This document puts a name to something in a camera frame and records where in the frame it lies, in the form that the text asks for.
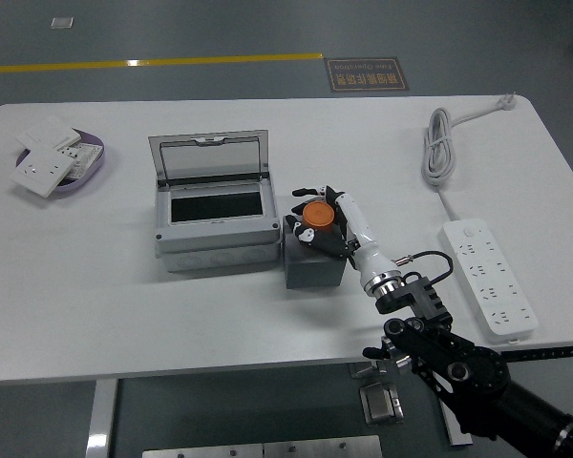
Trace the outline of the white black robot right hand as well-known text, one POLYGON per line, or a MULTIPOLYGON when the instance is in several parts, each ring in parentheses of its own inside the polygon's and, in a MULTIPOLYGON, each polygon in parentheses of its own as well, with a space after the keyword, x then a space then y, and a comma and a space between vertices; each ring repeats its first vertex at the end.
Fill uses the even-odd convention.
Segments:
POLYGON ((292 195, 311 197, 286 216, 287 225, 301 244, 337 259, 348 259, 360 273, 360 284, 370 297, 377 298, 404 285, 399 267, 381 253, 369 223, 351 195, 328 185, 296 189, 292 195), (304 214, 305 206, 313 202, 323 202, 332 209, 331 222, 339 226, 338 235, 297 219, 304 214))

